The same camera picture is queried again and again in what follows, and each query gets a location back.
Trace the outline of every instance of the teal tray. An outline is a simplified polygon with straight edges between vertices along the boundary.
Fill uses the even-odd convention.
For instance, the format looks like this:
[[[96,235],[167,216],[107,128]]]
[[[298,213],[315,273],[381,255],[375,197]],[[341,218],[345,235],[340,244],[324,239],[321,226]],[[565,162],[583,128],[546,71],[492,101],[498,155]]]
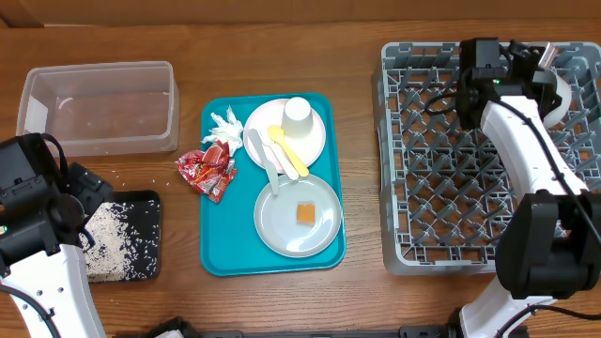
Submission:
[[[244,125],[251,113],[261,104],[293,97],[309,100],[326,126],[326,145],[319,159],[309,170],[311,174],[330,184],[342,205],[333,112],[328,99],[320,94],[277,94],[213,100],[203,110],[201,135],[209,135],[208,130],[216,127],[210,113],[225,118],[228,105],[232,106],[236,118]],[[234,159],[238,173],[223,195],[222,202],[216,205],[204,195],[200,198],[200,260],[205,269],[216,276],[224,277],[330,269],[337,266],[347,251],[344,216],[338,235],[323,252],[307,258],[284,257],[273,252],[263,243],[254,228],[254,202],[268,184],[265,170],[254,164],[243,147],[236,151]]]

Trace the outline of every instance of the clear plastic container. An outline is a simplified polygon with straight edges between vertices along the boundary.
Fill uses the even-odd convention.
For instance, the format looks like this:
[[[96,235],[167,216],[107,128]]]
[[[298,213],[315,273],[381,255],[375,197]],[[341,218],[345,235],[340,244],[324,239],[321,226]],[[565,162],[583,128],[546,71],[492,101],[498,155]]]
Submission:
[[[179,92],[171,64],[122,62],[32,69],[17,135],[48,132],[66,156],[177,149]]]

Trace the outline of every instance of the orange food piece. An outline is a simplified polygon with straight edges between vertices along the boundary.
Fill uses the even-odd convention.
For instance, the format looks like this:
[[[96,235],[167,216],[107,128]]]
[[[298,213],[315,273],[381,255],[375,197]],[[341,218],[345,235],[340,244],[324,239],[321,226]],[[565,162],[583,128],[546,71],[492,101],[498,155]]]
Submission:
[[[309,225],[316,223],[316,206],[312,204],[301,205],[297,208],[297,221]]]

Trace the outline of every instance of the wooden table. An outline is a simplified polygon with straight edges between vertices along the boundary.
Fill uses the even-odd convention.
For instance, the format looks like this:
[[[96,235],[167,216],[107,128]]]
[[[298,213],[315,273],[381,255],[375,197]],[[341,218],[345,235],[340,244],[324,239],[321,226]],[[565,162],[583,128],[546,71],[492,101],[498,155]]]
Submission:
[[[370,75],[382,45],[390,41],[489,36],[600,43],[601,23],[438,21],[2,30],[0,139],[14,135],[23,83],[32,68],[139,60],[166,60],[173,65],[180,91],[177,151],[78,159],[118,190],[157,191],[164,206],[159,278],[92,286],[107,333],[148,330],[176,315],[199,330],[367,330],[441,324],[455,307],[474,300],[492,276],[398,277],[384,268]],[[324,94],[334,109],[347,255],[331,270],[214,277],[198,257],[199,197],[178,175],[173,161],[198,147],[200,113],[210,100],[303,91]],[[12,301],[7,296],[0,300],[0,336],[27,337]],[[597,287],[559,304],[595,313],[599,300]],[[601,330],[601,324],[548,313],[528,324],[536,337],[577,337]]]

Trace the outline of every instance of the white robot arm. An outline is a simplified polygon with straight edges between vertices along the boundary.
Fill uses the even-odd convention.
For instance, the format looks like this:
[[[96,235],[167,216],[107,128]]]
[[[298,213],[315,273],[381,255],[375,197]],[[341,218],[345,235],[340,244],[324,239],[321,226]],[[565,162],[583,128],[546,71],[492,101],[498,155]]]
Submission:
[[[46,141],[59,150],[60,168]],[[105,338],[77,245],[86,215],[113,188],[78,163],[67,166],[48,134],[0,143],[0,159],[0,291],[33,338]]]
[[[552,46],[512,41],[506,51],[495,38],[475,38],[460,47],[457,92],[431,99],[424,110],[444,114],[449,109],[428,107],[456,97],[461,127],[480,128],[490,139],[519,206],[497,242],[497,276],[439,332],[440,337],[509,337],[532,309],[558,311],[549,304],[596,284],[601,198],[569,169],[546,131],[565,116],[571,101],[568,84],[543,65],[552,61]],[[571,231],[566,238],[554,238],[558,223]]]
[[[105,338],[85,272],[82,249],[61,244],[60,252],[35,253],[10,266],[2,285],[24,292],[51,314],[62,338]],[[12,296],[33,338],[55,338],[38,312]]]
[[[536,101],[524,96],[501,97],[501,100],[532,120],[572,191],[576,194],[588,191],[584,182],[568,168],[548,136]],[[489,101],[482,114],[481,129],[499,152],[518,202],[525,193],[536,193],[540,190],[557,195],[565,194],[532,130],[514,113],[498,103]],[[459,319],[464,338],[493,338],[505,323],[529,305],[550,305],[555,301],[557,300],[551,296],[530,296],[523,300],[515,300],[511,292],[501,285],[499,278],[495,277],[476,301],[461,310]],[[529,316],[521,317],[504,336],[508,336],[509,332]]]

